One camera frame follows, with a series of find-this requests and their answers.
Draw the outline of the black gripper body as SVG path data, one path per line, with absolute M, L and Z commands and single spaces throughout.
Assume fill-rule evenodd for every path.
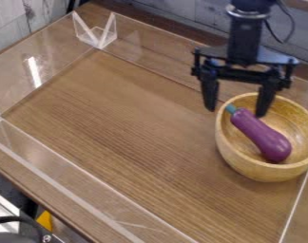
M 290 87 L 298 60 L 261 45 L 262 24 L 263 20 L 233 18 L 227 44 L 194 49 L 191 75 L 202 84 L 214 88 L 223 79 L 273 89 Z

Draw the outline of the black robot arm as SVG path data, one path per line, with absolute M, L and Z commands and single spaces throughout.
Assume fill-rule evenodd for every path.
M 291 30 L 279 40 L 269 26 L 270 8 L 277 5 L 291 21 Z M 255 116 L 267 114 L 275 92 L 291 86 L 298 65 L 295 57 L 269 50 L 261 45 L 262 30 L 286 43 L 294 34 L 294 18 L 281 0 L 230 0 L 225 8 L 230 17 L 227 44 L 221 47 L 197 47 L 193 50 L 191 75 L 199 81 L 205 107 L 214 111 L 218 101 L 218 80 L 258 84 Z

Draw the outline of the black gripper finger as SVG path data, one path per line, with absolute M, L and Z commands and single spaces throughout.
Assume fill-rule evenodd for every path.
M 278 82 L 269 81 L 258 89 L 258 98 L 255 103 L 255 117 L 262 118 L 269 111 L 269 107 L 278 91 Z
M 209 111 L 214 112 L 218 102 L 218 78 L 214 72 L 201 75 L 201 92 L 205 107 Z

